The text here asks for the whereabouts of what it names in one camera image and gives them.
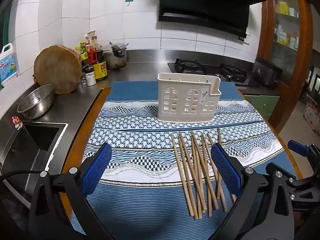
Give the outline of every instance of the floor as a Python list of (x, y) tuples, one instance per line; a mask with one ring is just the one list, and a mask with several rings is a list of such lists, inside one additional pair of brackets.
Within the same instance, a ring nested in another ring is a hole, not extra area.
[[(310, 145), (314, 143), (315, 145), (320, 147), (320, 136), (311, 129), (311, 127), (303, 117), (304, 108), (305, 105), (302, 102), (298, 101), (289, 120), (287, 121), (279, 135), (286, 144), (290, 140), (295, 140), (304, 145)], [(313, 174), (313, 171), (307, 158), (300, 156), (293, 151), (291, 152), (303, 177), (306, 178), (311, 176)]]

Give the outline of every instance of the green cabinet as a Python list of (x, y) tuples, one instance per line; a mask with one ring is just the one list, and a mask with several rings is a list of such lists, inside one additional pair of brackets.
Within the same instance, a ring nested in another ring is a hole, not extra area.
[(273, 110), (276, 107), (279, 97), (263, 96), (263, 95), (244, 95), (258, 112), (267, 120), (270, 118)]

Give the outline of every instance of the blue placemat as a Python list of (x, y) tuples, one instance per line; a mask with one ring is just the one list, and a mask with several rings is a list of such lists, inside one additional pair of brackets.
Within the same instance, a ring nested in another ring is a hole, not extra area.
[[(242, 100), (236, 85), (220, 83), (220, 100)], [(107, 101), (158, 100), (158, 81), (119, 81), (112, 84)]]
[[(296, 175), (279, 141), (254, 107), (241, 98), (234, 83), (222, 82), (220, 91), (213, 123), (179, 124), (178, 130), (188, 136), (190, 130), (196, 134), (208, 132), (216, 141), (217, 128), (208, 126), (227, 124), (221, 129), (221, 136), (229, 155), (256, 158), (252, 167), (258, 173), (265, 174), (265, 166), (274, 162)], [(176, 173), (176, 180), (163, 182), (171, 176), (171, 167), (177, 169), (168, 140), (170, 133), (177, 138), (178, 132), (173, 123), (157, 122), (157, 102), (153, 102), (157, 99), (157, 81), (113, 83), (84, 153), (90, 156), (103, 142), (108, 142), (113, 147), (113, 157), (95, 192), (87, 200), (116, 240), (207, 240), (227, 212), (222, 211), (218, 201), (220, 208), (212, 213), (212, 217), (204, 214), (202, 219), (195, 221), (189, 216), (182, 186), (175, 184), (180, 179), (179, 174)], [(252, 149), (258, 149), (258, 153), (251, 154)], [(122, 172), (132, 173), (118, 177)], [(148, 181), (154, 174), (158, 176), (157, 180), (163, 181)], [(230, 210), (232, 201), (223, 182), (222, 189)], [(72, 225), (83, 232), (74, 214)]]

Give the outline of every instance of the wooden cutting board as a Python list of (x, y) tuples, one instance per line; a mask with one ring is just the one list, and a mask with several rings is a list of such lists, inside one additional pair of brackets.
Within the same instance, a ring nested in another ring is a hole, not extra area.
[(80, 81), (80, 55), (65, 46), (53, 45), (40, 52), (35, 60), (34, 73), (39, 85), (51, 83), (56, 94), (68, 94)]

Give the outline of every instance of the stove burner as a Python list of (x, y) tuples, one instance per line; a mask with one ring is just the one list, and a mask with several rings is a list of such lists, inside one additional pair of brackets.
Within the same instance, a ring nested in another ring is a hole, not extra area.
[(177, 58), (176, 62), (174, 63), (174, 69), (177, 73), (206, 75), (205, 68), (197, 61), (181, 60)]
[(230, 81), (243, 83), (247, 79), (247, 73), (237, 67), (221, 63), (220, 68)]

